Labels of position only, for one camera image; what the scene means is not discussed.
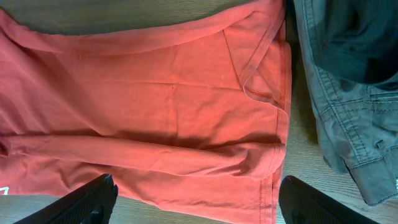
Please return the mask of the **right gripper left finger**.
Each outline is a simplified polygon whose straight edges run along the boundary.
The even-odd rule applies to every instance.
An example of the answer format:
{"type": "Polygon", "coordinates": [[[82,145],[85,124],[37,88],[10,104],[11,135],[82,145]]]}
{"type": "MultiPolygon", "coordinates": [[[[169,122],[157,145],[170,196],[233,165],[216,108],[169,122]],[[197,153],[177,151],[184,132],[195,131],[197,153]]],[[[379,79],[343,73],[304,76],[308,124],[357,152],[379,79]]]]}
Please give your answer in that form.
{"type": "Polygon", "coordinates": [[[118,197],[111,174],[103,174],[14,224],[108,224],[118,197]]]}

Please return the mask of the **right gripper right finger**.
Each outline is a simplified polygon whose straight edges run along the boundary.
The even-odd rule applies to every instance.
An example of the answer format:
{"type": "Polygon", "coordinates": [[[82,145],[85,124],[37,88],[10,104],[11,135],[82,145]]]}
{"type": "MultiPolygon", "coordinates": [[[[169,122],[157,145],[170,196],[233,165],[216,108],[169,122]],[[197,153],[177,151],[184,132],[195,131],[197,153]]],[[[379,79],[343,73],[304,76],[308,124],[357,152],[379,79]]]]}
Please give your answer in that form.
{"type": "Polygon", "coordinates": [[[279,206],[286,224],[378,224],[292,175],[282,180],[279,206]]]}

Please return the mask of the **red t-shirt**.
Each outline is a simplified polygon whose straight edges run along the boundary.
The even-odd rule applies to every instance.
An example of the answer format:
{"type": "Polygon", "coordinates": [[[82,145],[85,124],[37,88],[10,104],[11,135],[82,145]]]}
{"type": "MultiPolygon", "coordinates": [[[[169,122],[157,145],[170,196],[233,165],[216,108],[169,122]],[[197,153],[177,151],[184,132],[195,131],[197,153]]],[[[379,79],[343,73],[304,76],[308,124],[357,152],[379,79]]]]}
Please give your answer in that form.
{"type": "Polygon", "coordinates": [[[107,34],[1,13],[1,193],[62,196],[111,174],[124,197],[275,223],[289,132],[282,1],[107,34]]]}

